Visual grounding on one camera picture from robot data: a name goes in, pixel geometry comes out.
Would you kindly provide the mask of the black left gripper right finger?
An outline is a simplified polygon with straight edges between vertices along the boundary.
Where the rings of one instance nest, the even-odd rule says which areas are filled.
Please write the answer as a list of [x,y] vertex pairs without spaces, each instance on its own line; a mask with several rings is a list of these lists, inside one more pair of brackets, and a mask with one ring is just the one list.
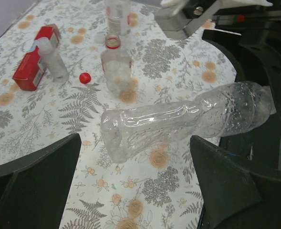
[[199,229],[281,229],[281,171],[193,136],[204,206]]

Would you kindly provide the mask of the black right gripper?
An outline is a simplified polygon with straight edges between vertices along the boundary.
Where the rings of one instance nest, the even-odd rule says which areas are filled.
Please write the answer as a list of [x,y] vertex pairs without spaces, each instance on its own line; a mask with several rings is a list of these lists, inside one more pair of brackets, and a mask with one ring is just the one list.
[[216,30],[204,30],[202,40],[229,59],[235,82],[270,86],[281,119],[281,7],[223,9],[212,20]]

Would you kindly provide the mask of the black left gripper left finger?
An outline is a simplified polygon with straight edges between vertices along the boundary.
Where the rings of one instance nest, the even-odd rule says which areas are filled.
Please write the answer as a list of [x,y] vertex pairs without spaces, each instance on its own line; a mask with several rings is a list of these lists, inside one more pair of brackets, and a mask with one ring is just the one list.
[[0,229],[57,229],[79,158],[69,136],[0,165]]

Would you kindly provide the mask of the clear bottle with white cap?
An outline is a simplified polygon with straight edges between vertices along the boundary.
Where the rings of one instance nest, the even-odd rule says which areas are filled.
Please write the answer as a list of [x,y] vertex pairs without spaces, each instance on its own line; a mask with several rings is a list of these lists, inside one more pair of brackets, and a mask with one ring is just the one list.
[[110,158],[120,164],[152,146],[192,135],[212,138],[249,132],[275,111],[271,88],[245,81],[216,87],[192,101],[107,110],[100,127]]

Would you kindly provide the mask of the red bottle cap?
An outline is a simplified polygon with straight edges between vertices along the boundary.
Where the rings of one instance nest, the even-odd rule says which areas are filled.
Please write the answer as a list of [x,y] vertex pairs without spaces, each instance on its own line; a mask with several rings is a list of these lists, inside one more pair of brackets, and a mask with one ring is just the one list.
[[90,81],[92,80],[92,77],[89,73],[81,73],[79,75],[79,81],[82,83],[82,84],[87,84],[89,83]]

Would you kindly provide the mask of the clear bottle with red cap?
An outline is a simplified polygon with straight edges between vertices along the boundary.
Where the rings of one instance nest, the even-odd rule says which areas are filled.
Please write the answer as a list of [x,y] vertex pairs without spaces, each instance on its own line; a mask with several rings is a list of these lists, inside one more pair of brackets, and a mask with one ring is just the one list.
[[115,33],[105,37],[105,47],[100,57],[106,87],[111,94],[118,97],[132,88],[132,58],[121,48],[121,39]]

